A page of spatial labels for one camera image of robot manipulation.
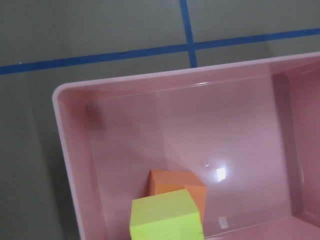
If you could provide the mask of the orange foam block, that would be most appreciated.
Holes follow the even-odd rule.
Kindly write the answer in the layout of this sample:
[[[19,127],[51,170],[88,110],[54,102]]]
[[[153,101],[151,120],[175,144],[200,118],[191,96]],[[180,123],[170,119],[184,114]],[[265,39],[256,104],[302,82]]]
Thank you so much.
[[[207,186],[191,171],[152,169],[149,172],[148,194],[150,196],[172,191],[188,190],[194,200],[201,222],[204,221]]]

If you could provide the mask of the yellow foam block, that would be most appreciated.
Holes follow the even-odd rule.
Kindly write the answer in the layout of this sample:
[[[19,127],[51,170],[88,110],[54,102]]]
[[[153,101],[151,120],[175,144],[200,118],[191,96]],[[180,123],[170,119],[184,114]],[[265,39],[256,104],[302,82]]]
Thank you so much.
[[[203,240],[200,212],[187,189],[134,199],[132,240]]]

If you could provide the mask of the pink plastic bin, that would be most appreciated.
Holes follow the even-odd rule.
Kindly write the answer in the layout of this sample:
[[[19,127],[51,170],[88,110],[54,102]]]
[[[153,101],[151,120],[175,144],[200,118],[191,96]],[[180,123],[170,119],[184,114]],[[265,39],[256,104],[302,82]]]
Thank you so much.
[[[320,237],[320,54],[66,83],[52,95],[82,240],[128,240],[152,169],[207,187],[208,240]]]

